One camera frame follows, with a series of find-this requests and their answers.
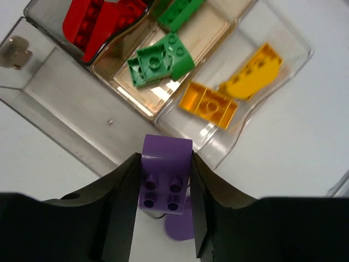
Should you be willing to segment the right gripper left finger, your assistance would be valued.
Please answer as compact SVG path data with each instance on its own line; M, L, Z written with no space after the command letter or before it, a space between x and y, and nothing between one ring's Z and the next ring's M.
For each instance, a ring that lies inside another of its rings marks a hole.
M140 191L139 153L60 199L1 194L1 261L128 261Z

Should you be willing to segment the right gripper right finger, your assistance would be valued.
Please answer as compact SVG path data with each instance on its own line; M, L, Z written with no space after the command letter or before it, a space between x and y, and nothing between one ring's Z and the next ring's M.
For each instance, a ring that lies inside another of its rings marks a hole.
M193 153L190 194L200 261L348 261L348 199L255 199Z

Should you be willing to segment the purple small lego brick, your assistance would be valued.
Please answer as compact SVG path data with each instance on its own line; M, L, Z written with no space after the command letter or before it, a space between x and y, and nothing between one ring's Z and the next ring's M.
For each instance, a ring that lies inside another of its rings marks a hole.
M184 210L192 140L147 134L141 153L139 208L171 214Z

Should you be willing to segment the yellow square lego brick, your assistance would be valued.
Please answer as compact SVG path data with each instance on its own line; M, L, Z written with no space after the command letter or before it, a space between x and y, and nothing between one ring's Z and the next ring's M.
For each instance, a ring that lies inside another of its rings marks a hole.
M197 82L190 82L179 107L221 129L230 125L238 104L232 98Z

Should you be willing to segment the yellow rounded lego brick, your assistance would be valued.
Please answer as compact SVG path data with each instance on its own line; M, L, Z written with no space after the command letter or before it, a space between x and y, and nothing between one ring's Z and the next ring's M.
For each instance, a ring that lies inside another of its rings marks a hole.
M283 59L269 43L264 43L241 70L219 85L232 98L248 100L278 76Z

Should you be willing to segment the green lego brick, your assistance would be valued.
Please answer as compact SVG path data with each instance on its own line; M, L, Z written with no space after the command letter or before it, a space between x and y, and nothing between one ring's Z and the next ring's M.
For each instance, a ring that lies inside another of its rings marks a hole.
M165 46L171 79L178 81L195 68L194 60L176 33L168 33L161 41Z

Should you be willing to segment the red long lego brick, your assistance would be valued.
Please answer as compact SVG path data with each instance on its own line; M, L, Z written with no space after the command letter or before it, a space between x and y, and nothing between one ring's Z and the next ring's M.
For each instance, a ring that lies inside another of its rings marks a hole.
M63 21L65 38L82 52L91 38L103 0L73 0Z

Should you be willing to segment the green lego plate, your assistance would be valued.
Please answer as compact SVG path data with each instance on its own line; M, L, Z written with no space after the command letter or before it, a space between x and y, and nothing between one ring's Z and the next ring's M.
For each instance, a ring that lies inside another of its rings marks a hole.
M174 1L158 18L158 24L164 30L177 32L203 3L204 0Z

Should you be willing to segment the purple rounded lego brick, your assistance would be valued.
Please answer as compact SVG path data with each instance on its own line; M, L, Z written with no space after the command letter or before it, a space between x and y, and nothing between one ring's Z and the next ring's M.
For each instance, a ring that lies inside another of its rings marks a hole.
M191 198L185 200L181 215L167 214L165 216L166 235L175 241L186 241L194 238L194 226L191 209Z

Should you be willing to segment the green small lego cube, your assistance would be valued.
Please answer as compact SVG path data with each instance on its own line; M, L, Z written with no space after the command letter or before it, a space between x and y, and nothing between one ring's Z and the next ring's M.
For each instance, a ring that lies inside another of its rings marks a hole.
M127 60L127 66L134 87L144 87L150 84L158 83L162 78L154 78L153 71L150 69L142 69L137 58Z

